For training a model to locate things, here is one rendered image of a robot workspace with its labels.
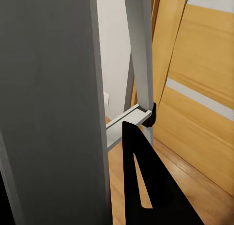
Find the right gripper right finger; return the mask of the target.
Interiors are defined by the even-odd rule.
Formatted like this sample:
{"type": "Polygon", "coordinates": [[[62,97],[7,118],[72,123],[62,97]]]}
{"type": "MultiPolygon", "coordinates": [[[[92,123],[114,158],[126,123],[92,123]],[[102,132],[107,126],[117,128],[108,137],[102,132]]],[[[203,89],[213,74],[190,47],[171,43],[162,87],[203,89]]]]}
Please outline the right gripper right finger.
{"type": "Polygon", "coordinates": [[[142,129],[122,122],[126,225],[204,225],[142,129]],[[141,205],[136,156],[153,208],[141,205]]]}

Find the camera tripod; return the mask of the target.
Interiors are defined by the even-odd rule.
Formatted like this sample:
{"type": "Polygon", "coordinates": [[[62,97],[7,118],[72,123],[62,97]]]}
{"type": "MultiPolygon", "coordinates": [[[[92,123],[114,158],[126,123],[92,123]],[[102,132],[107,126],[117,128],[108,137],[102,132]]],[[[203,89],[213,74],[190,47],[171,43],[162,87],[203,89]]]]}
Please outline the camera tripod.
{"type": "Polygon", "coordinates": [[[138,104],[108,124],[97,0],[0,0],[0,173],[15,225],[113,225],[122,122],[153,147],[151,0],[125,0],[138,104]]]}

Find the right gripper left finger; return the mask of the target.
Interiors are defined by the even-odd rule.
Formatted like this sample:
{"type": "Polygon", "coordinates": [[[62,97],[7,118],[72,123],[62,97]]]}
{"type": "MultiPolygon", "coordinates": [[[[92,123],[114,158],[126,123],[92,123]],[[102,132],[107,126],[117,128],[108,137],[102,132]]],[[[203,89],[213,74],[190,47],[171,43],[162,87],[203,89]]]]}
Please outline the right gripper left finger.
{"type": "Polygon", "coordinates": [[[15,225],[14,217],[0,173],[0,225],[15,225]]]}

